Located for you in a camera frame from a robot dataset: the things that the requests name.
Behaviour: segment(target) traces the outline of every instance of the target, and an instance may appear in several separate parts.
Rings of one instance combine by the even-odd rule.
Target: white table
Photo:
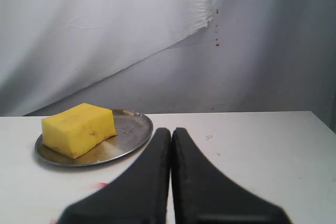
[[[228,177],[282,206],[294,224],[336,221],[336,135],[311,112],[153,114],[154,130],[188,129]],[[105,165],[66,168],[34,156],[41,117],[0,118],[0,223],[52,223],[141,151]],[[167,220],[174,223],[171,192]]]

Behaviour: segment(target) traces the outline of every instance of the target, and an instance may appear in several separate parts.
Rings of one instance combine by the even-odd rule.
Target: round metal tray
[[[148,116],[130,110],[113,110],[113,117],[118,135],[101,142],[76,159],[64,156],[43,145],[42,135],[35,143],[35,152],[39,158],[53,165],[97,165],[134,152],[150,139],[153,123]]]

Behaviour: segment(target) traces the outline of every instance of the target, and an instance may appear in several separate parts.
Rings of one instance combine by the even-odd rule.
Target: plate rim
[[[132,111],[132,110],[121,110],[121,109],[115,109],[115,110],[112,109],[112,111],[127,111],[128,113],[132,113],[132,114],[136,114],[136,115],[138,115],[138,117],[144,117],[144,118],[146,118],[146,120],[149,121],[149,123],[150,123],[150,132],[149,132],[148,136],[145,138],[145,140],[144,140],[141,144],[139,144],[138,146],[136,146],[135,148],[129,150],[128,152],[125,152],[125,153],[123,153],[123,154],[121,154],[121,155],[119,155],[119,156],[117,156],[117,157],[113,157],[113,158],[111,158],[111,159],[107,159],[107,160],[104,160],[104,161],[97,161],[97,162],[95,162],[95,163],[87,163],[87,164],[61,164],[61,163],[57,163],[57,162],[54,162],[54,161],[50,161],[50,160],[46,159],[45,157],[43,157],[43,156],[39,153],[37,147],[39,146],[39,143],[40,143],[40,142],[42,141],[42,139],[43,139],[43,135],[42,135],[42,133],[41,133],[40,136],[37,138],[37,140],[36,140],[36,142],[35,142],[35,145],[34,145],[35,154],[38,156],[38,158],[40,158],[40,159],[43,160],[44,162],[46,162],[46,163],[48,163],[48,164],[52,164],[52,165],[57,165],[57,166],[83,167],[83,166],[100,165],[100,164],[104,164],[104,163],[107,163],[107,162],[116,160],[116,159],[118,159],[118,158],[124,157],[124,156],[126,156],[126,155],[128,155],[128,154],[130,154],[130,153],[132,153],[132,152],[134,152],[134,151],[136,151],[136,150],[138,150],[138,149],[141,148],[143,145],[145,145],[145,144],[149,141],[149,139],[151,139],[152,134],[153,134],[153,128],[154,128],[154,126],[153,126],[153,122],[152,122],[152,120],[151,120],[146,114],[141,113],[141,112],[137,112],[137,111]]]

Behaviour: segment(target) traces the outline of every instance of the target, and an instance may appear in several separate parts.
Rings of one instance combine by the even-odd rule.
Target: wrinkled white sheet
[[[209,20],[209,0],[0,0],[0,115],[58,101]]]

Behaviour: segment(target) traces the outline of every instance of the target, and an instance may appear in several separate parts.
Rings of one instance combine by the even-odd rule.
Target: yellow sponge
[[[115,136],[112,110],[82,103],[42,119],[43,143],[73,159]]]

